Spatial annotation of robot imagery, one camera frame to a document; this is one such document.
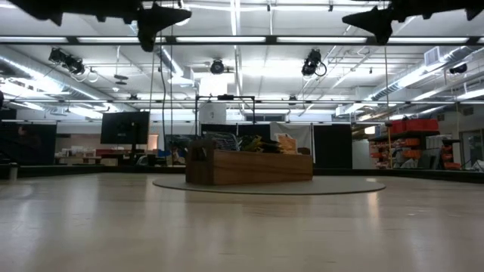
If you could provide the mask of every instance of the wooden box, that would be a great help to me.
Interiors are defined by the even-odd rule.
[[[312,180],[311,156],[216,150],[211,140],[193,141],[186,164],[186,182],[192,184]]]

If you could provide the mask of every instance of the ceiling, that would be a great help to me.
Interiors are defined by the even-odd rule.
[[[370,36],[371,34],[341,21],[345,15],[371,9],[376,2],[351,2],[334,0],[334,10],[327,11],[329,1],[272,0],[272,12],[265,9],[268,1],[240,0],[240,15],[236,26],[231,22],[231,1],[185,1],[191,7],[192,18],[184,26],[174,26],[162,31],[163,36]],[[99,23],[94,17],[65,14],[63,25],[56,26],[50,21],[37,21],[8,2],[0,1],[0,36],[133,36],[135,33],[122,20],[108,18]],[[466,21],[463,11],[434,14],[430,20],[421,17],[409,18],[406,23],[394,23],[394,36],[482,36],[484,14],[471,22]],[[53,45],[0,45],[8,46],[24,56],[62,73],[71,80],[67,71],[54,66],[48,56]],[[116,46],[60,46],[69,54],[83,59],[91,67],[92,73],[77,76],[85,86],[106,94],[113,99],[126,99],[137,94],[141,99],[162,99],[164,88],[172,92],[173,99],[194,99],[197,84],[183,87],[174,84],[170,91],[169,70],[165,66],[162,76],[158,68],[162,66],[158,56],[141,50],[138,45],[123,45],[117,57]],[[233,45],[165,45],[165,50],[181,67],[190,67],[198,81],[209,75],[206,65],[214,59],[221,59],[229,67],[230,73],[223,75],[228,82],[228,93],[236,94],[235,63],[236,51]],[[325,59],[327,75],[309,83],[301,75],[304,58],[313,48],[318,48]],[[254,95],[259,99],[280,100],[297,95],[306,100],[363,100],[366,96],[359,90],[372,90],[376,86],[390,82],[399,73],[418,65],[424,60],[429,46],[336,46],[322,45],[241,45],[238,46],[237,65],[240,65],[240,94]],[[480,54],[469,61],[468,74],[478,73],[481,66]],[[116,85],[113,75],[128,76],[126,86]],[[451,80],[463,78],[465,74],[449,76]],[[437,71],[422,81],[399,91],[396,100],[412,98],[445,84],[447,76]],[[146,104],[132,105],[135,109]],[[282,105],[262,105],[261,107],[284,108]],[[316,109],[336,109],[337,104],[316,104]]]

